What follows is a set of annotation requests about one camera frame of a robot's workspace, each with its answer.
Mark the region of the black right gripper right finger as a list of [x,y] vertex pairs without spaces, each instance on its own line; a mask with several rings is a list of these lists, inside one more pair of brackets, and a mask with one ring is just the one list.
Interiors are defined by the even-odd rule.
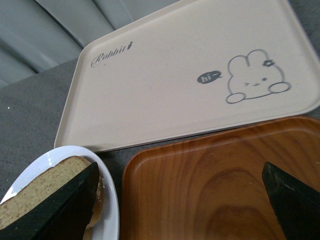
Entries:
[[320,238],[320,193],[276,165],[266,162],[262,180],[287,240]]

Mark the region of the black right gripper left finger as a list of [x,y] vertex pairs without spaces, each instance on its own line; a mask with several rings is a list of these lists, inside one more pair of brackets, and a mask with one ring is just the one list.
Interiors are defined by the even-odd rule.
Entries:
[[30,212],[0,231],[2,240],[81,240],[93,216],[100,179],[91,163]]

